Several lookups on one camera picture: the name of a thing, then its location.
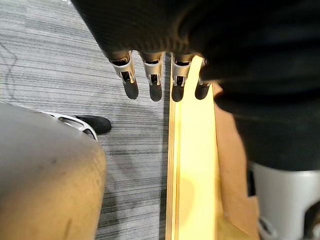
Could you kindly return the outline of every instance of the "robotic finger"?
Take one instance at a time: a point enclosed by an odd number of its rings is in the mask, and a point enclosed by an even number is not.
[[[201,68],[203,68],[206,64],[207,64],[206,59],[203,59],[202,64],[201,64]],[[211,82],[204,83],[202,81],[201,77],[199,76],[199,80],[198,80],[198,83],[196,85],[195,92],[194,92],[194,96],[196,97],[196,99],[198,99],[198,100],[204,99],[208,94],[210,85],[211,85]]]
[[[194,54],[171,54],[173,78],[171,97],[175,102],[180,102],[184,97],[185,83],[194,56]]]
[[[136,99],[139,95],[135,76],[135,67],[132,60],[132,51],[119,51],[108,54],[116,74],[122,79],[125,94],[130,99]]]
[[[163,52],[140,52],[140,56],[145,70],[145,76],[149,82],[150,98],[154,102],[158,102],[162,97],[162,55]]]

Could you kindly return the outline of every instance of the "black fingertip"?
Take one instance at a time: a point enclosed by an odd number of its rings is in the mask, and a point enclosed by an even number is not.
[[[149,92],[150,92],[150,98],[154,102],[160,101],[162,98],[162,89],[161,84],[157,85],[156,83],[153,83],[152,85],[149,85]]]
[[[207,85],[200,85],[199,82],[196,84],[194,96],[198,100],[204,99],[209,91],[209,86]]]
[[[138,90],[137,81],[134,81],[134,83],[127,81],[126,83],[123,84],[123,86],[124,86],[125,94],[127,95],[128,98],[134,100],[138,97],[139,90]]]
[[[172,100],[175,101],[176,103],[180,102],[184,97],[184,91],[185,91],[184,86],[173,86],[172,92],[171,92]]]

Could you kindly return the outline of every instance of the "gray carpet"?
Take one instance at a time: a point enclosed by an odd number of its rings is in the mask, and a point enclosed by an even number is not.
[[[0,101],[99,115],[112,123],[112,131],[99,137],[107,156],[99,240],[165,237],[170,59],[166,55],[159,102],[149,97],[137,53],[133,59],[136,100],[126,97],[121,80],[68,1],[0,1]]]

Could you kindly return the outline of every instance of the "yellow wooden plank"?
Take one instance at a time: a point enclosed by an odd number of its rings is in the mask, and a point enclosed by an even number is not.
[[[224,218],[213,90],[195,98],[201,63],[201,57],[192,60],[183,100],[170,100],[165,238],[248,240]]]

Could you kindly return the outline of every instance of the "wooden board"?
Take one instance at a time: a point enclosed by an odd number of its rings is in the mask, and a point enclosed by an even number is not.
[[[183,100],[170,100],[166,240],[248,240],[224,217],[212,87],[195,98],[201,63],[192,61]]]
[[[214,84],[214,93],[220,91],[221,88]],[[247,195],[246,155],[234,118],[216,106],[215,124],[224,216],[231,224],[258,240],[258,203],[255,197]]]

